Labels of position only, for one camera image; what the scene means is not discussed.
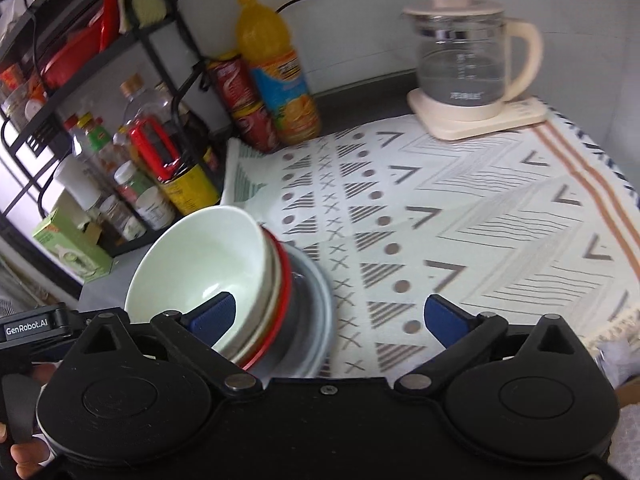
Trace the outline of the person's left hand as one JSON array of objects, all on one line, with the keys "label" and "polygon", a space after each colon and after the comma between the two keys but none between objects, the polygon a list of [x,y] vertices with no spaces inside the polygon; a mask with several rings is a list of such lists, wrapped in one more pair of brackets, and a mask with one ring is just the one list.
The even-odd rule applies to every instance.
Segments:
[{"label": "person's left hand", "polygon": [[[55,363],[38,363],[32,369],[32,378],[43,388],[58,367]],[[12,460],[15,462],[15,473],[20,479],[29,479],[42,469],[51,456],[50,448],[43,440],[32,437],[28,442],[11,446]]]}]

